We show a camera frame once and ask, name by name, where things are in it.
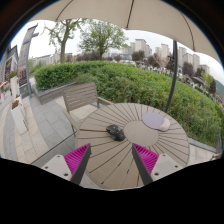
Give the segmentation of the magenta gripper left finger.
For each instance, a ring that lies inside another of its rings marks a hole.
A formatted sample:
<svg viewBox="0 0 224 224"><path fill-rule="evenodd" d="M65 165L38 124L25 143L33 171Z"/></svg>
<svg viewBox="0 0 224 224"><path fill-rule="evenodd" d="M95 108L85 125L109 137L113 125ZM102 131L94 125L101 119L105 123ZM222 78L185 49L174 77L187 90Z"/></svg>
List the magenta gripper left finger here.
<svg viewBox="0 0 224 224"><path fill-rule="evenodd" d="M65 156L55 155L42 169L79 185L90 155L91 145L85 144Z"/></svg>

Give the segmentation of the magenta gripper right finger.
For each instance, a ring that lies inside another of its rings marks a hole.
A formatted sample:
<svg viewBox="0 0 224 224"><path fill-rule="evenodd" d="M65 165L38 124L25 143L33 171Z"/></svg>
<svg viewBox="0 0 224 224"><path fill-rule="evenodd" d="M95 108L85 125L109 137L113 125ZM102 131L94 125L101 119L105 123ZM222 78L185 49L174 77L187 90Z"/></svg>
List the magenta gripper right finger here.
<svg viewBox="0 0 224 224"><path fill-rule="evenodd" d="M168 176L182 169L182 166L167 154L156 154L135 143L132 154L144 185Z"/></svg>

